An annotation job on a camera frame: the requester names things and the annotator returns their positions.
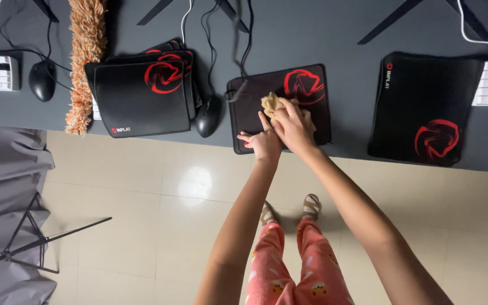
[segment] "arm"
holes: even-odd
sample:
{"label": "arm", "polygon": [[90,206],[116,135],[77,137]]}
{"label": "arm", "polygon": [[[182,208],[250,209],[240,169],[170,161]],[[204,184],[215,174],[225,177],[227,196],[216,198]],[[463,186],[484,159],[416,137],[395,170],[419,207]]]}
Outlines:
{"label": "arm", "polygon": [[246,262],[281,154],[278,136],[262,112],[259,117],[265,132],[239,135],[254,149],[256,162],[214,242],[195,305],[239,302]]}
{"label": "arm", "polygon": [[302,115],[288,101],[276,115],[274,129],[291,151],[312,169],[334,200],[340,215],[364,247],[392,304],[451,304],[421,265],[403,236],[380,208],[321,149],[317,148]]}

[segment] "computer mouse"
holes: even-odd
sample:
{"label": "computer mouse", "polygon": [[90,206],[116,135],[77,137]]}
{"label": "computer mouse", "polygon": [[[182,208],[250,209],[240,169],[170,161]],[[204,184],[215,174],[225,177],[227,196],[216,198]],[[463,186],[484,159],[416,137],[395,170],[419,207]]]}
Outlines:
{"label": "computer mouse", "polygon": [[29,87],[39,101],[50,101],[54,95],[56,89],[55,70],[54,64],[47,60],[38,62],[31,67]]}
{"label": "computer mouse", "polygon": [[214,131],[220,121],[221,100],[216,96],[211,96],[199,108],[199,113],[195,117],[195,127],[197,132],[203,138],[208,138]]}

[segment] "stack of mouse pads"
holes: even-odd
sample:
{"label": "stack of mouse pads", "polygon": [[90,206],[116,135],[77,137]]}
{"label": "stack of mouse pads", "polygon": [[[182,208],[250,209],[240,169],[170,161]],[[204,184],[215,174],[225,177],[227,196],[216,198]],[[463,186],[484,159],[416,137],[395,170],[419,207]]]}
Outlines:
{"label": "stack of mouse pads", "polygon": [[171,40],[84,70],[108,133],[127,138],[190,130],[200,106],[192,67],[193,52]]}
{"label": "stack of mouse pads", "polygon": [[[242,78],[227,83],[228,98],[243,83]],[[236,136],[241,131],[255,135],[263,131],[257,113],[263,110],[261,98],[274,92],[279,97],[296,98],[299,107],[309,110],[315,125],[314,140],[317,145],[331,142],[331,116],[325,84],[325,69],[322,65],[313,65],[287,69],[248,77],[247,85],[238,98],[229,103],[231,126],[233,130],[233,149],[239,155],[253,153],[252,148],[244,147],[244,141]]]}

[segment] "desk surface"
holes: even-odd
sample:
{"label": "desk surface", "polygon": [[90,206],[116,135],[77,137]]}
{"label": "desk surface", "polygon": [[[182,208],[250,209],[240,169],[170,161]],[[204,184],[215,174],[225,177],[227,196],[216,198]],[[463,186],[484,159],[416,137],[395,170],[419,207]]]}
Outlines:
{"label": "desk surface", "polygon": [[[110,54],[138,53],[180,36],[180,19],[189,4],[186,0],[175,0],[145,26],[135,26],[154,3],[109,0]],[[357,45],[357,41],[401,3],[403,0],[368,1],[366,4],[339,0],[253,2],[253,47],[246,69],[253,75],[317,63],[325,65],[334,144],[323,149],[330,156],[376,160],[366,151],[374,117],[379,65],[385,55],[393,51],[437,56],[488,55],[487,46],[463,40],[458,15],[442,0],[424,0],[369,44]],[[488,1],[466,0],[466,3],[488,28]],[[213,0],[195,0],[186,22],[186,44],[198,54],[204,87],[210,48],[200,17],[213,4]],[[38,48],[46,53],[48,19],[32,1],[3,2],[0,25],[24,5],[25,8],[8,22],[7,32],[14,44]],[[51,58],[69,67],[71,31],[68,16],[71,9],[67,1],[61,0],[51,1],[51,7],[60,20],[51,29]],[[243,18],[248,20],[247,12]],[[227,81],[239,75],[237,66],[230,60],[232,25],[222,11],[212,15],[210,24],[212,43],[218,51],[212,82],[217,92],[222,93]],[[246,47],[246,40],[247,36],[241,34],[240,53]],[[0,36],[0,48],[7,47]],[[57,86],[51,101],[38,101],[29,89],[28,73],[39,58],[30,53],[13,56],[22,63],[21,90],[0,92],[0,125],[63,130],[65,114],[71,103],[69,91]],[[69,73],[63,70],[58,71],[58,80],[71,84]],[[94,121],[89,132],[107,134],[100,121]],[[232,136],[227,107],[221,125],[209,138],[201,138],[194,128],[181,134],[149,138],[230,147]],[[454,167],[488,171],[488,107],[472,107],[463,158]]]}

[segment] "foot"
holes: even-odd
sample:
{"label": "foot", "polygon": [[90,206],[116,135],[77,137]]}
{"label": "foot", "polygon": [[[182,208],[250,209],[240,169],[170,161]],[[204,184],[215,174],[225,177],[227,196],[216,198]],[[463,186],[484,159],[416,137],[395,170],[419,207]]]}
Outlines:
{"label": "foot", "polygon": [[321,206],[319,204],[319,199],[314,194],[308,194],[304,198],[304,210],[302,211],[302,218],[308,218],[310,220],[316,221],[319,217],[319,210]]}
{"label": "foot", "polygon": [[263,211],[261,212],[261,224],[265,226],[268,223],[277,222],[274,211],[272,211],[271,205],[265,201],[263,204]]}

